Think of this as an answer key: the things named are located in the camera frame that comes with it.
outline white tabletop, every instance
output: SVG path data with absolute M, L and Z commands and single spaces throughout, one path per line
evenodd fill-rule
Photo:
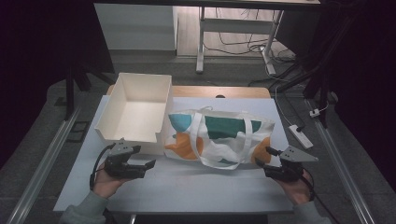
M 94 129 L 108 96 L 104 96 L 76 162 L 54 207 L 64 211 L 79 204 L 89 192 L 89 177 L 100 151 L 106 146 Z M 175 97 L 174 110 L 198 109 L 211 105 L 214 110 L 241 112 L 276 122 L 271 146 L 289 145 L 276 105 L 272 99 L 227 99 Z M 214 214 L 277 213 L 291 211 L 292 204 L 281 187 L 265 177 L 263 169 L 241 164 L 225 171 L 203 166 L 198 161 L 177 161 L 165 156 L 133 155 L 129 163 L 157 160 L 143 179 L 124 184 L 110 198 L 108 209 L 131 214 Z M 272 161 L 279 165 L 278 158 Z

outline bag handle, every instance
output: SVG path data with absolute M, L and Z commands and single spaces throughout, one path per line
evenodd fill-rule
M 198 158 L 198 160 L 206 166 L 210 166 L 210 167 L 218 168 L 218 169 L 224 169 L 224 170 L 234 170 L 241 163 L 242 160 L 240 160 L 237 164 L 229 165 L 229 164 L 224 164 L 222 162 L 210 161 L 207 158 L 201 157 L 199 155 L 199 152 L 197 149 L 197 138 L 198 138 L 198 131 L 199 131 L 200 123 L 202 120 L 202 116 L 203 116 L 202 113 L 196 112 L 194 114 L 194 117 L 191 122 L 190 143 L 191 143 L 192 151 L 194 152 L 194 154 Z M 245 122 L 246 138 L 245 138 L 244 148 L 239 153 L 239 158 L 245 158 L 246 155 L 248 154 L 248 150 L 250 149 L 252 136 L 253 136 L 253 128 L 251 125 L 251 120 L 248 119 L 246 116 L 243 116 L 243 119 Z

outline power strip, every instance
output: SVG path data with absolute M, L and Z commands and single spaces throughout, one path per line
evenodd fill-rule
M 303 145 L 305 149 L 311 148 L 313 146 L 311 141 L 309 141 L 309 139 L 305 136 L 303 132 L 297 132 L 297 128 L 298 127 L 295 124 L 289 126 L 289 130 L 294 135 L 294 137 L 297 138 L 297 140 L 301 143 L 301 145 Z

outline open box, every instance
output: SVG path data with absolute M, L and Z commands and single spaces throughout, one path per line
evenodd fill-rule
M 95 130 L 108 145 L 124 138 L 162 155 L 172 106 L 171 76 L 120 73 Z

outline blue patch on bag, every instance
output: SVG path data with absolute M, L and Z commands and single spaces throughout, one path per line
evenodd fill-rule
M 171 114 L 169 115 L 172 126 L 179 133 L 184 133 L 190 127 L 192 118 L 191 115 Z

